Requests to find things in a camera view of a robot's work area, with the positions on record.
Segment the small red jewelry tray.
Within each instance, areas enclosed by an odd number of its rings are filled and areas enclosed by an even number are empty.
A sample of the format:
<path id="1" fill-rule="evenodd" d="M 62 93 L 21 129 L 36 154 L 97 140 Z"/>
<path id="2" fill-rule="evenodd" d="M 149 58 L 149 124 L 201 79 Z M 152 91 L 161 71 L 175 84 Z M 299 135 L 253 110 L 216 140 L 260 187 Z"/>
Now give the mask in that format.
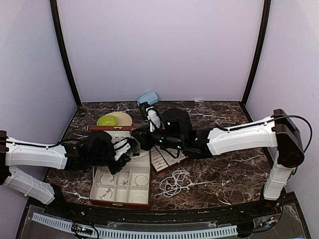
<path id="1" fill-rule="evenodd" d="M 181 151 L 179 152 L 179 157 L 174 158 L 166 151 L 160 149 L 159 146 L 155 146 L 151 149 L 151 164 L 156 174 L 168 171 L 187 160 L 188 157 L 186 157 Z"/>

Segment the large red jewelry box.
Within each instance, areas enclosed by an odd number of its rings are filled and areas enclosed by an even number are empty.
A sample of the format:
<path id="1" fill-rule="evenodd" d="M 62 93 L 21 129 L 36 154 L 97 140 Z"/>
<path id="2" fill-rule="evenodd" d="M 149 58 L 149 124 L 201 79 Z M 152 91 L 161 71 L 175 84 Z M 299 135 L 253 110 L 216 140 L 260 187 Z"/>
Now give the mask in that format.
<path id="1" fill-rule="evenodd" d="M 115 175 L 110 173 L 108 167 L 93 169 L 93 184 L 89 197 L 92 204 L 134 210 L 150 209 L 151 154 L 137 146 L 127 155 L 131 160 Z M 137 194 L 146 195 L 147 203 L 133 203 L 132 197 Z"/>

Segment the white bangle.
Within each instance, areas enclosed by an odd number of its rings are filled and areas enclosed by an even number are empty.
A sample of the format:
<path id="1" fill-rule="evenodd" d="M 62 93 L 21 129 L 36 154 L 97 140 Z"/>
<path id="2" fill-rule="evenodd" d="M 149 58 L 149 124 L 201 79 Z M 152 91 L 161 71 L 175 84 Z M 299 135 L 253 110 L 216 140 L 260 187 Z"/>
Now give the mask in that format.
<path id="1" fill-rule="evenodd" d="M 132 197 L 132 202 L 133 203 L 145 204 L 145 203 L 147 203 L 147 201 L 148 201 L 148 198 L 144 194 L 137 194 L 137 195 Z"/>

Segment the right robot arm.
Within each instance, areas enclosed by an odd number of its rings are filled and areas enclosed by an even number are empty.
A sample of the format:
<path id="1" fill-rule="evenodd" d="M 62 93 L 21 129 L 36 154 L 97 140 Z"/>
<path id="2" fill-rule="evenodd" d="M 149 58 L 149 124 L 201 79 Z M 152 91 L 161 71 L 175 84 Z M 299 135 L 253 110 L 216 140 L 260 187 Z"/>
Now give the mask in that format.
<path id="1" fill-rule="evenodd" d="M 148 117 L 150 126 L 132 130 L 131 136 L 143 150 L 159 146 L 164 151 L 175 149 L 193 159 L 212 158 L 250 148 L 276 148 L 270 176 L 264 184 L 260 201 L 254 206 L 257 215 L 265 216 L 280 198 L 293 171 L 305 159 L 307 147 L 303 147 L 300 131 L 292 118 L 293 115 L 277 109 L 273 115 L 254 122 L 193 130 L 188 112 L 172 108 L 161 116 L 153 113 Z"/>

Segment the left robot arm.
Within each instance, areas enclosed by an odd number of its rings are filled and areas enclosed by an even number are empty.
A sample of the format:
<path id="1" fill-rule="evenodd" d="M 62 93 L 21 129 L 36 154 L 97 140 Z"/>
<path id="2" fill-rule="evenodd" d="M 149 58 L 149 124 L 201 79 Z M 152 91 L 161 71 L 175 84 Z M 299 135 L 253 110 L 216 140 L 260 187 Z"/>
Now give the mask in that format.
<path id="1" fill-rule="evenodd" d="M 85 139 L 65 139 L 54 145 L 35 144 L 8 137 L 0 132 L 0 184 L 50 205 L 59 217 L 70 213 L 58 186 L 44 183 L 21 171 L 19 166 L 49 167 L 65 171 L 87 171 L 92 167 L 108 167 L 118 173 L 137 146 L 135 139 L 125 137 L 117 142 L 105 131 L 92 131 Z"/>

